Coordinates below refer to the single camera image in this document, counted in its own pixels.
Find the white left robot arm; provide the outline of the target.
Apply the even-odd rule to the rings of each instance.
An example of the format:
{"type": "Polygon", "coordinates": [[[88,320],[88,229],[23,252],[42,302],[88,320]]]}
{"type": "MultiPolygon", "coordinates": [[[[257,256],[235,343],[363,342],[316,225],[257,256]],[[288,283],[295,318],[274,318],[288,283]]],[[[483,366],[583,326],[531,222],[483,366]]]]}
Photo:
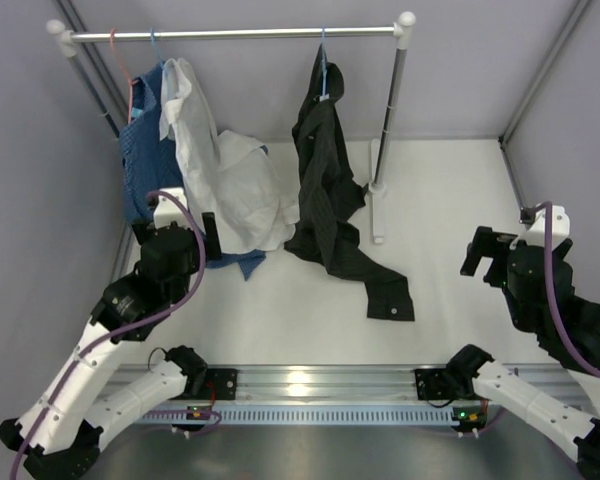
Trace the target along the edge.
{"type": "Polygon", "coordinates": [[[191,347],[168,350],[142,377],[106,398],[111,376],[153,329],[197,290],[206,254],[190,215],[141,227],[131,273],[110,284],[63,369],[23,415],[0,424],[0,440],[34,479],[78,479],[129,426],[164,402],[203,393],[208,365],[191,347]]]}

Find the light blue wire hanger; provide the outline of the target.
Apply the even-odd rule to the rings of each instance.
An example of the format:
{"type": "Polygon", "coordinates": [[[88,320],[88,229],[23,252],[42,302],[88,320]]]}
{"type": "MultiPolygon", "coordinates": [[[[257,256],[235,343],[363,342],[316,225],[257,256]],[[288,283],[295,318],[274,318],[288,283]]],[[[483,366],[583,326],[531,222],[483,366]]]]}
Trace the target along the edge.
{"type": "Polygon", "coordinates": [[[320,35],[320,69],[321,69],[321,91],[318,97],[320,102],[323,102],[329,98],[328,93],[328,64],[327,64],[327,54],[326,54],[326,28],[323,27],[321,29],[320,35]]]}

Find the black pinstriped shirt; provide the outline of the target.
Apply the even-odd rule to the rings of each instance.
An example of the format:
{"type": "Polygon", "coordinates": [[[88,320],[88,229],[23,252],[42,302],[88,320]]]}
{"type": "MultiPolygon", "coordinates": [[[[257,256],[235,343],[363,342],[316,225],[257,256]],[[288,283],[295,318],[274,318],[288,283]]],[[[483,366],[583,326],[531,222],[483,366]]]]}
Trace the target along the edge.
{"type": "Polygon", "coordinates": [[[301,260],[323,266],[332,277],[363,284],[368,318],[413,322],[415,308],[407,277],[360,250],[359,230],[350,223],[353,214],[366,205],[365,190],[354,181],[336,109],[344,95],[344,78],[328,59],[329,98],[318,99],[319,50],[292,128],[298,156],[299,221],[284,248],[301,260]]]}

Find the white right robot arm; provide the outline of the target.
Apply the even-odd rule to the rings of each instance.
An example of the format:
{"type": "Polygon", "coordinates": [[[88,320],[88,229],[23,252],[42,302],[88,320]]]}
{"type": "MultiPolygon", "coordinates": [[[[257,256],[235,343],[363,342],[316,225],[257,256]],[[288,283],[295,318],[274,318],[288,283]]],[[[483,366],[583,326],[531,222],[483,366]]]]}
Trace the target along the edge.
{"type": "Polygon", "coordinates": [[[514,327],[535,336],[538,346],[580,385],[594,414],[586,414],[521,380],[491,354],[468,344],[446,364],[443,377],[456,398],[481,397],[504,407],[542,433],[575,463],[585,479],[600,479],[600,304],[577,295],[565,257],[571,240],[552,253],[552,277],[561,323],[551,315],[546,292],[545,250],[490,227],[476,229],[460,272],[475,274],[484,258],[492,264],[483,280],[503,293],[514,327]]]}

